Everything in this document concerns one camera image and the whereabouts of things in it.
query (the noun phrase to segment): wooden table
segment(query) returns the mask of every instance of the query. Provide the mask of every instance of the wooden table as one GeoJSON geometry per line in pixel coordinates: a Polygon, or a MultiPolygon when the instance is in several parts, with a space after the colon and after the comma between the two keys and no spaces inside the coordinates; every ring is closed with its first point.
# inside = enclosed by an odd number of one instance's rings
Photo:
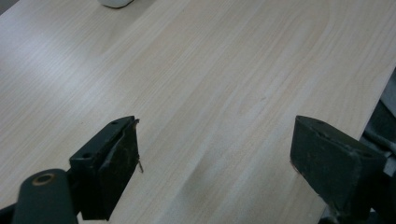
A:
{"type": "Polygon", "coordinates": [[[393,0],[21,0],[0,17],[0,206],[135,115],[145,173],[111,223],[317,223],[294,118],[358,138],[395,24],[393,0]]]}

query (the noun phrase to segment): light wood grain surface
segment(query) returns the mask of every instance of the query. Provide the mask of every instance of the light wood grain surface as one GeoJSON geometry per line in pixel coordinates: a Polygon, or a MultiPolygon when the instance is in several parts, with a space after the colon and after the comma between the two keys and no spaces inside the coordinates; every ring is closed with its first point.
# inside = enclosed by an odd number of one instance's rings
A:
{"type": "Polygon", "coordinates": [[[0,16],[0,206],[135,115],[145,173],[110,223],[317,223],[294,117],[358,138],[395,24],[393,0],[21,0],[0,16]]]}

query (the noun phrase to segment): black plastic part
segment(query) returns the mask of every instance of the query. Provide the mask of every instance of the black plastic part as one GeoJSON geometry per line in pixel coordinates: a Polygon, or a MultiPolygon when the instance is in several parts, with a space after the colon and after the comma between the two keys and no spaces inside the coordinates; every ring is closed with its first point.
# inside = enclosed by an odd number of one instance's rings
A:
{"type": "Polygon", "coordinates": [[[0,210],[0,223],[8,224],[11,223],[12,217],[14,216],[15,204],[7,206],[0,210]]]}
{"type": "Polygon", "coordinates": [[[331,125],[297,116],[291,162],[316,193],[341,217],[369,216],[374,183],[386,158],[331,125]]]}
{"type": "Polygon", "coordinates": [[[394,205],[394,203],[396,203],[394,199],[396,193],[396,188],[394,186],[395,180],[395,175],[389,177],[383,173],[379,181],[375,182],[375,189],[372,191],[372,207],[379,214],[379,219],[383,220],[385,223],[396,223],[396,210],[394,205]]]}
{"type": "Polygon", "coordinates": [[[70,158],[70,185],[84,219],[109,219],[139,162],[138,119],[117,119],[70,158]]]}
{"type": "Polygon", "coordinates": [[[392,208],[393,218],[396,220],[396,172],[393,174],[392,179],[390,180],[390,198],[392,199],[392,208]]]}
{"type": "Polygon", "coordinates": [[[78,223],[66,172],[52,169],[27,178],[21,185],[12,223],[78,223]]]}
{"type": "Polygon", "coordinates": [[[396,118],[381,101],[376,105],[363,137],[396,154],[396,118]]]}

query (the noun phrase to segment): white object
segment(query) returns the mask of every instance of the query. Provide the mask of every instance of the white object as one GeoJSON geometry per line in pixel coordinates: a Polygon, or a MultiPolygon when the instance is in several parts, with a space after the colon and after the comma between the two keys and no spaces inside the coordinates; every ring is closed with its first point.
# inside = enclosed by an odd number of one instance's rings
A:
{"type": "Polygon", "coordinates": [[[134,0],[98,0],[100,4],[107,7],[125,7],[134,0]]]}

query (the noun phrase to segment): screw hole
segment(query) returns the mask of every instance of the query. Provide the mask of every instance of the screw hole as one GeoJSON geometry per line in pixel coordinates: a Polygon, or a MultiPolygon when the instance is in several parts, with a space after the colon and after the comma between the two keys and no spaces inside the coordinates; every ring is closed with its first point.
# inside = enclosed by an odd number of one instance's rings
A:
{"type": "Polygon", "coordinates": [[[40,176],[36,177],[36,178],[33,180],[33,185],[34,185],[34,186],[43,186],[43,185],[46,185],[46,184],[48,184],[49,182],[51,182],[51,181],[53,180],[54,177],[55,177],[54,174],[43,174],[43,175],[40,175],[40,176]]]}
{"type": "Polygon", "coordinates": [[[317,133],[317,136],[321,137],[321,138],[327,138],[329,139],[329,136],[326,133],[317,133]]]}
{"type": "Polygon", "coordinates": [[[92,157],[92,154],[89,152],[82,154],[83,159],[89,159],[90,157],[92,157]]]}

